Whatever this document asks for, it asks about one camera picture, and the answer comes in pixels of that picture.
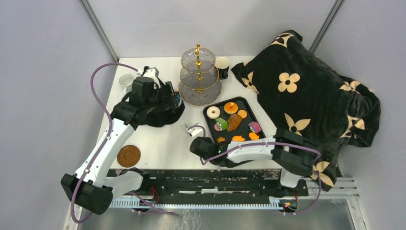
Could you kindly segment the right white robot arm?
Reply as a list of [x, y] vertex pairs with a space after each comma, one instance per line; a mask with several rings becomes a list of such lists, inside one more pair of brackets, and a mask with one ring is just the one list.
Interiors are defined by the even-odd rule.
[[303, 177], [313, 174], [313, 164], [321, 153], [308, 139], [288, 130], [278, 129], [272, 137], [249, 141], [221, 141], [215, 144], [206, 136], [200, 124], [186, 128], [195, 139], [190, 152], [199, 156], [202, 165], [211, 163], [220, 167], [234, 168], [251, 161], [272, 160], [282, 167], [277, 181], [277, 191], [290, 195]]

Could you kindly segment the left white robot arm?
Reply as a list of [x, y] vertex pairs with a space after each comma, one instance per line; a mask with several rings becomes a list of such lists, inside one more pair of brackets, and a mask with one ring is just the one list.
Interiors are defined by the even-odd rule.
[[121, 175], [108, 177], [108, 171], [124, 143], [140, 125], [162, 127], [179, 120], [185, 106], [180, 94], [170, 81], [158, 77], [157, 68], [135, 70], [130, 92], [108, 112], [99, 103], [108, 118], [104, 136], [85, 162], [73, 173], [64, 174], [61, 185], [71, 201], [71, 215], [78, 205], [93, 214], [101, 215], [111, 202], [129, 192], [145, 195], [151, 188], [147, 172], [134, 168]]

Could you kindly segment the three-tier glass cake stand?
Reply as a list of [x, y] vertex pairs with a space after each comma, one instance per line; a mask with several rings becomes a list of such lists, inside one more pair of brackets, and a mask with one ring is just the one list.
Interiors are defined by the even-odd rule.
[[213, 103], [222, 92], [215, 54], [197, 44], [185, 51], [180, 60], [179, 93], [184, 102], [204, 106]]

